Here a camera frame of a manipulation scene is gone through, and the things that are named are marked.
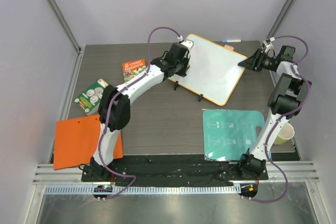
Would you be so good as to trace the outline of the light green paper cup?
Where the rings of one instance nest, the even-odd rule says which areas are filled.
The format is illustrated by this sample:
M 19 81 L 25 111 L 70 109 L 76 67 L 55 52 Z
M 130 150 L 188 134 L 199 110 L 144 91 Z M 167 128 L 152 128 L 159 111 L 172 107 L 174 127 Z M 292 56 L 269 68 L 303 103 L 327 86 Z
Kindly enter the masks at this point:
M 281 130 L 274 141 L 274 145 L 281 145 L 288 140 L 291 140 L 295 135 L 295 130 L 290 123 L 281 127 Z

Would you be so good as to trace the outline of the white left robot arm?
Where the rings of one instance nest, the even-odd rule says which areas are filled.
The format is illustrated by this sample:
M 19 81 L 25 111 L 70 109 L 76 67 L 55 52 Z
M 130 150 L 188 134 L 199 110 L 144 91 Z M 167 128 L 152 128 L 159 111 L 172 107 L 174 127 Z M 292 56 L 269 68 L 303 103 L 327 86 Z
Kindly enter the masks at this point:
M 83 170 L 83 181 L 105 182 L 110 179 L 110 164 L 118 136 L 131 118 L 131 105 L 143 93 L 175 74 L 184 77 L 188 70 L 193 42 L 174 43 L 163 56 L 153 59 L 147 68 L 130 81 L 114 87 L 108 85 L 98 108 L 100 136 L 97 149 Z

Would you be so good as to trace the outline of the yellow-framed whiteboard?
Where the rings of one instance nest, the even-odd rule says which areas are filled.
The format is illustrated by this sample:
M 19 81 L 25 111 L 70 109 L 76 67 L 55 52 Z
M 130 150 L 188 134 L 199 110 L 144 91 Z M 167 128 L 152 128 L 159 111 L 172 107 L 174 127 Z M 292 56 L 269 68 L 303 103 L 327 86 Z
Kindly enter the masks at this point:
M 247 57 L 195 34 L 186 39 L 193 42 L 186 77 L 174 75 L 169 80 L 224 106 L 245 71 L 238 64 Z

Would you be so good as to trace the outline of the green paperback book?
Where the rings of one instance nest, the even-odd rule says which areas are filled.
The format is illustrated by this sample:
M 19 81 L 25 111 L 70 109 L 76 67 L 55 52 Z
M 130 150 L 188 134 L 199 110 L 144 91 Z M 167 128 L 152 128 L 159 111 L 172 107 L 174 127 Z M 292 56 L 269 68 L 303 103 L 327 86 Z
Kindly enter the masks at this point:
M 99 79 L 90 87 L 81 92 L 75 99 L 75 105 L 85 114 L 92 115 L 97 112 L 104 89 L 108 83 Z

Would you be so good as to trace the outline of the orange treehouse book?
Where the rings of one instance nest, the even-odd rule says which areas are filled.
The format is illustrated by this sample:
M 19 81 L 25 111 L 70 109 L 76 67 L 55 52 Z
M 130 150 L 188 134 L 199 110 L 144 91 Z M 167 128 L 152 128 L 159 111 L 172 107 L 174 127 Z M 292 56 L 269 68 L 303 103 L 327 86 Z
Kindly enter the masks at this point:
M 124 82 L 128 82 L 146 69 L 145 59 L 139 59 L 122 64 Z

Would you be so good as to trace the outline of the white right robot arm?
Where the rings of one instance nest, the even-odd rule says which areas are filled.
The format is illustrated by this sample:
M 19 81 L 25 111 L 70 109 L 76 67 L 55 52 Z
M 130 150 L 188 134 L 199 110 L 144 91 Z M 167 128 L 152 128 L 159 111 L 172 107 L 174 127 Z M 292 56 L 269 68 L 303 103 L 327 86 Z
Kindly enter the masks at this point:
M 295 48 L 282 46 L 276 57 L 268 55 L 271 46 L 261 46 L 257 51 L 238 65 L 248 70 L 260 72 L 263 69 L 275 72 L 279 79 L 268 100 L 268 116 L 258 135 L 257 141 L 245 154 L 242 154 L 237 173 L 242 179 L 258 178 L 265 170 L 269 151 L 281 129 L 296 116 L 307 101 L 311 82 L 299 74 L 293 62 Z

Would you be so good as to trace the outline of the teal plastic cutting board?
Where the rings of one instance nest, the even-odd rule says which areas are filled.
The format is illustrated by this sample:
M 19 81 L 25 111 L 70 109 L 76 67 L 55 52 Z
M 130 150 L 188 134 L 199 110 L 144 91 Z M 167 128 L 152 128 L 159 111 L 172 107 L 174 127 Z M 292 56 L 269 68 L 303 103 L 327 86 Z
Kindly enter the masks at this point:
M 205 110 L 204 156 L 207 161 L 238 161 L 255 143 L 264 115 L 251 110 Z

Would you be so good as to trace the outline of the orange folder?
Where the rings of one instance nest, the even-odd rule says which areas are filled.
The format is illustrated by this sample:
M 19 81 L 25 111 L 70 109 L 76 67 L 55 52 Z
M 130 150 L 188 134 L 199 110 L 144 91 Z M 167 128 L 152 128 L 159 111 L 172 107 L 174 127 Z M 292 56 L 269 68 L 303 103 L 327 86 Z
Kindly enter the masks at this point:
M 56 122 L 54 169 L 59 170 L 90 163 L 103 129 L 99 115 Z

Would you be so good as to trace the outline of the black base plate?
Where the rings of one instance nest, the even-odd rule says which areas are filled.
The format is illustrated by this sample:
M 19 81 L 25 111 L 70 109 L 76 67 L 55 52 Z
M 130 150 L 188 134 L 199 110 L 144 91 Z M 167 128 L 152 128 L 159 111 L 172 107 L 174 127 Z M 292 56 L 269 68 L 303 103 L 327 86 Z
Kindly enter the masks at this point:
M 207 161 L 201 154 L 124 156 L 108 167 L 122 175 L 134 175 L 133 187 L 215 187 L 256 179 L 240 174 L 235 162 Z

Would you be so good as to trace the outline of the blue-capped whiteboard marker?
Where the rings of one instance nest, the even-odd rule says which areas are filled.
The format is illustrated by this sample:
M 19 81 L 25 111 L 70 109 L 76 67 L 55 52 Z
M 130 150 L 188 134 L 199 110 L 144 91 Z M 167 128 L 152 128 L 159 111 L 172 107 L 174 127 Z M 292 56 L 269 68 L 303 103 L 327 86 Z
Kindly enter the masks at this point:
M 241 39 L 223 39 L 222 43 L 237 43 L 237 42 L 241 42 Z

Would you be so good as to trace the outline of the pink eraser block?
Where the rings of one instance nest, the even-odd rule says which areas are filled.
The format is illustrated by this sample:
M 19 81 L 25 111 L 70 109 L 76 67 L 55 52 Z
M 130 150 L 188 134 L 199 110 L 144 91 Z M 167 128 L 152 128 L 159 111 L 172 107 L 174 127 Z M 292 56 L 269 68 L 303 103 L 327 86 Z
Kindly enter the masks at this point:
M 232 47 L 232 46 L 229 46 L 229 45 L 225 45 L 225 46 L 224 46 L 224 48 L 226 48 L 226 49 L 228 49 L 228 50 L 231 50 L 231 51 L 233 51 L 233 50 L 234 50 L 234 47 Z

